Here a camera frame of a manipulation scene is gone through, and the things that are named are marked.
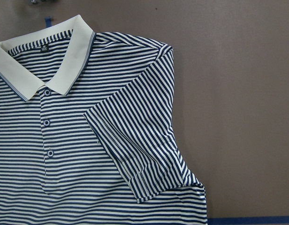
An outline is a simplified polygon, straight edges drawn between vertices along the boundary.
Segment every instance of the black tag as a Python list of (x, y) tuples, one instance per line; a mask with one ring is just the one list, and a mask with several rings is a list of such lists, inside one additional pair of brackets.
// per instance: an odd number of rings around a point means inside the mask
[(41, 53), (46, 53), (49, 51), (49, 44), (45, 44), (41, 46), (40, 52)]

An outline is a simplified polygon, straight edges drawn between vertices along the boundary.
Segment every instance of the white collar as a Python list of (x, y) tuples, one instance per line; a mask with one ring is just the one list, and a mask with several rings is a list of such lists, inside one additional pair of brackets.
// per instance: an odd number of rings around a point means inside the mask
[[(47, 83), (18, 63), (7, 51), (25, 43), (38, 40), (45, 44), (46, 37), (73, 29), (63, 62)], [(59, 94), (67, 95), (70, 88), (83, 70), (96, 33), (86, 24), (80, 15), (64, 22), (30, 34), (0, 42), (0, 76), (9, 87), (24, 101), (31, 99), (37, 90), (46, 86)]]

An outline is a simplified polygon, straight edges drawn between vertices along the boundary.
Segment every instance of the blue tape strip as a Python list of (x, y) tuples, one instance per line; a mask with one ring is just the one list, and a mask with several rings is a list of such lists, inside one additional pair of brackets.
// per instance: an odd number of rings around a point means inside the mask
[(286, 217), (237, 217), (237, 218), (208, 218), (209, 225), (238, 225), (238, 224), (289, 224)]
[(52, 19), (50, 16), (45, 18), (46, 21), (46, 27), (51, 27), (52, 26)]

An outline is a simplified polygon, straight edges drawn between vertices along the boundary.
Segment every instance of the polo shirt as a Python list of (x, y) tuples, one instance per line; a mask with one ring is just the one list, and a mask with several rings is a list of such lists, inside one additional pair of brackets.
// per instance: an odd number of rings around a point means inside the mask
[(206, 224), (173, 47), (80, 15), (0, 42), (0, 225)]

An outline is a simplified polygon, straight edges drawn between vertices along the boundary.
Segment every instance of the folded sleeve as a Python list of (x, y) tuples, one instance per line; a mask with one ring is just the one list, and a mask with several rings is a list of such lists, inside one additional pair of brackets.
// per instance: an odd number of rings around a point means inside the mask
[(187, 168), (173, 133), (173, 51), (169, 45), (161, 48), (134, 80), (83, 114), (137, 203), (168, 189), (202, 186)]

